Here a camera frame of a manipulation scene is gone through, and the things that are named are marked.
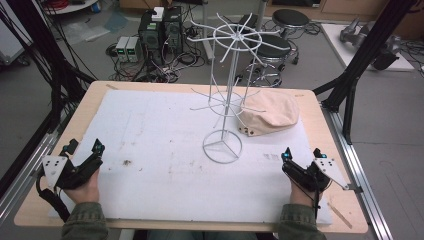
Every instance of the stool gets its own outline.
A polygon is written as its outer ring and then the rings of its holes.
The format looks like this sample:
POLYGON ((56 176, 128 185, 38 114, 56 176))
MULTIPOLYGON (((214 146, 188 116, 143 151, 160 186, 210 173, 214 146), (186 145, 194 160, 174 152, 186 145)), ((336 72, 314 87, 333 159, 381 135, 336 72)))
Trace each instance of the stool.
POLYGON ((250 71, 253 69, 253 80, 251 81, 251 84, 256 87, 278 87, 282 83, 281 72, 285 68, 284 61, 289 56, 291 45, 287 40, 275 35, 262 35, 262 42, 266 42, 276 47, 289 49, 278 50, 262 44, 258 48, 257 56, 264 64, 260 64, 259 62, 251 63, 245 69, 247 74, 245 73, 243 75, 250 75, 250 71), (276 62, 282 63, 278 67, 271 64, 276 62))
MULTIPOLYGON (((305 14, 292 9, 280 9, 275 11, 272 14, 272 21, 282 28, 280 36, 286 40, 289 34, 304 29, 306 25, 309 24, 309 18, 305 14)), ((296 54, 296 57, 293 59, 293 64, 297 64, 299 60, 299 47, 291 40, 288 41, 295 46, 291 55, 296 54)))

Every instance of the floor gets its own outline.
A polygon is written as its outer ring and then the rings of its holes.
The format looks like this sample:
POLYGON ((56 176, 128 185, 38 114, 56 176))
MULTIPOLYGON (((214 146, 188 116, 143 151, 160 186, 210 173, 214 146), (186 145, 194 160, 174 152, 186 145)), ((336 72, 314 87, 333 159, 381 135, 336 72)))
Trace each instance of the floor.
MULTIPOLYGON (((90 11, 69 14, 65 24, 87 22, 89 27, 105 24, 117 17, 116 9, 106 4, 100 14, 90 11)), ((132 36, 138 28, 137 14, 126 15, 113 32, 94 42, 72 45, 88 68, 99 79, 114 74, 113 62, 106 48, 120 36, 132 36)), ((343 66, 325 36, 304 34, 295 40, 301 47, 298 65, 286 64, 281 87, 314 89, 338 77, 343 66)), ((64 49, 63 42, 58 42, 64 49)), ((223 51, 217 53, 222 57, 223 51)), ((242 55, 239 71, 250 60, 242 55)), ((178 83, 208 84, 210 65, 181 70, 178 83)), ((324 100, 328 93, 318 96, 324 100)), ((36 67, 14 64, 0 72, 0 176, 3 176, 23 146, 50 109, 50 88, 36 67)), ((366 176, 380 205, 394 239, 424 238, 424 78, 418 71, 366 71, 356 91, 352 124, 352 141, 366 176)), ((343 104, 340 114, 343 115, 343 104)), ((10 212, 0 228, 2 239, 58 239, 59 228, 23 228, 13 223, 19 204, 10 212)), ((109 239, 118 239, 112 230, 109 239)), ((372 230, 361 235, 328 234, 328 239, 376 239, 372 230)))

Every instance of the jacket sleeve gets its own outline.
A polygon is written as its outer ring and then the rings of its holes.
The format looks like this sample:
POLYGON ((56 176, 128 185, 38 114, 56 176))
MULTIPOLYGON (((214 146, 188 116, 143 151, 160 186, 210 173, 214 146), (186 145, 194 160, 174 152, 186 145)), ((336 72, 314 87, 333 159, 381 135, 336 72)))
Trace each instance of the jacket sleeve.
POLYGON ((107 239, 108 228, 99 203, 77 204, 62 228, 62 240, 107 239))
POLYGON ((311 207, 286 204, 278 225, 280 240, 324 240, 325 235, 316 227, 315 213, 311 207))

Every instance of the hand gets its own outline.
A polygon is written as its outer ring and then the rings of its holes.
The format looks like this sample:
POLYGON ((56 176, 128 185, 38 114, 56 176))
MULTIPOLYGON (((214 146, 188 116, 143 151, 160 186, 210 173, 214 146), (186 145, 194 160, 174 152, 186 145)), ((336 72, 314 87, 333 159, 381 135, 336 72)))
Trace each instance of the hand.
POLYGON ((64 190, 66 195, 68 195, 75 204, 84 202, 99 202, 100 193, 97 185, 99 171, 100 169, 97 169, 91 178, 78 188, 64 190))
POLYGON ((292 204, 300 204, 308 207, 314 206, 313 199, 315 198, 314 192, 308 192, 306 189, 300 187, 298 184, 290 180, 292 192, 290 194, 290 203, 292 204))

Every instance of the wooden table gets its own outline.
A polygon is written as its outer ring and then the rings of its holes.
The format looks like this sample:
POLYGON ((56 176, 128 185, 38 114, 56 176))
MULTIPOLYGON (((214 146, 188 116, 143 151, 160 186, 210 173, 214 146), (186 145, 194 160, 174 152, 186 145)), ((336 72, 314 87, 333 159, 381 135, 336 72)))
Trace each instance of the wooden table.
MULTIPOLYGON (((58 155, 63 145, 75 138, 81 141, 83 135, 93 119, 103 96, 108 90, 143 90, 152 92, 182 92, 190 93, 194 85, 184 84, 155 84, 155 83, 129 83, 97 81, 91 84, 84 99, 81 101, 74 116, 59 139, 52 155, 58 155)), ((207 93, 208 85, 195 85, 196 91, 207 93)), ((237 87, 235 91, 243 92, 245 88, 237 87)), ((311 148, 325 149, 325 153, 338 161, 340 167, 344 166, 331 136, 330 130, 324 119, 318 100, 310 90, 296 89, 262 89, 262 91, 278 91, 293 95, 300 108, 300 115, 308 135, 311 148)), ((345 179, 349 179, 345 169, 341 169, 345 179)), ((324 193, 328 200, 333 218, 332 225, 318 226, 323 232, 338 233, 364 233, 368 230, 361 207, 353 191, 343 191, 337 184, 332 184, 324 193)), ((50 205, 42 200, 32 187, 24 200, 17 215, 15 224, 19 226, 62 226, 59 218, 48 217, 50 205)), ((146 221, 108 219, 111 228, 129 229, 191 229, 191 230, 221 230, 221 231, 276 231, 276 224, 269 223, 217 223, 217 222, 174 222, 174 221, 146 221)))

